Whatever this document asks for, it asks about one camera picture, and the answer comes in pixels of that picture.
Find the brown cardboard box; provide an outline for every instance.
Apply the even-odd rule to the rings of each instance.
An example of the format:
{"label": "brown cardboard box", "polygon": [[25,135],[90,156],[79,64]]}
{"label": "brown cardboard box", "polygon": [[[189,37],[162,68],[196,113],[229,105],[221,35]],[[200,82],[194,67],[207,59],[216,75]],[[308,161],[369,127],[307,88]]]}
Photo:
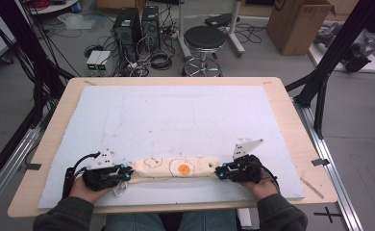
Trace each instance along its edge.
{"label": "brown cardboard box", "polygon": [[332,8],[327,0],[276,0],[267,33],[282,55],[306,55]]}
{"label": "brown cardboard box", "polygon": [[115,10],[127,7],[138,8],[139,12],[141,12],[144,5],[144,0],[97,0],[97,8],[104,10]]}

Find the sleeve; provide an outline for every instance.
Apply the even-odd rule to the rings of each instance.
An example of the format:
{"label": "sleeve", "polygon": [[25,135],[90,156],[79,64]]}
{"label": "sleeve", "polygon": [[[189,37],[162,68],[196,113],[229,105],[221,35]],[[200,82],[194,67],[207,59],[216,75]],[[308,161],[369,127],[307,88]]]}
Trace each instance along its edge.
{"label": "sleeve", "polygon": [[35,218],[34,231],[89,230],[94,205],[78,197],[68,197],[45,214]]}
{"label": "sleeve", "polygon": [[280,194],[260,200],[258,211],[261,231],[307,230],[307,216]]}

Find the stool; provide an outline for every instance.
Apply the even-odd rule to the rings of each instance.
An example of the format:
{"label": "stool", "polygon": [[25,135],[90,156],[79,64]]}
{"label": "stool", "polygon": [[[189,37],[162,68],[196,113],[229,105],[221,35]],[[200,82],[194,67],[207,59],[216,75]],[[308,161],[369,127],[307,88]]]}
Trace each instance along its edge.
{"label": "stool", "polygon": [[220,50],[225,42],[224,33],[214,27],[197,26],[188,29],[185,32],[185,44],[189,49],[199,51],[200,58],[192,58],[185,62],[182,75],[190,77],[222,76],[220,65],[214,59],[206,58],[206,54],[212,53],[216,59],[214,52]]}

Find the stool seat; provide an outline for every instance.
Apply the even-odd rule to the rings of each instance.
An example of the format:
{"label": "stool seat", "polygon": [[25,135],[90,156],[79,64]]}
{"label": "stool seat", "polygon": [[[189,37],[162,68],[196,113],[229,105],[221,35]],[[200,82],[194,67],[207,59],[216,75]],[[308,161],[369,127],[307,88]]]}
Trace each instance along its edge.
{"label": "stool seat", "polygon": [[194,49],[217,49],[225,41],[224,33],[210,26],[196,26],[185,32],[185,43]]}

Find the folded fabric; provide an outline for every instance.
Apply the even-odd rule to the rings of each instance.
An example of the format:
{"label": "folded fabric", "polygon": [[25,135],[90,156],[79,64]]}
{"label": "folded fabric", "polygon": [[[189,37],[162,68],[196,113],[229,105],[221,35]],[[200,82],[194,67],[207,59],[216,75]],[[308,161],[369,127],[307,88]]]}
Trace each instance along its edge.
{"label": "folded fabric", "polygon": [[210,177],[218,167],[215,157],[148,158],[128,163],[135,171],[133,178]]}

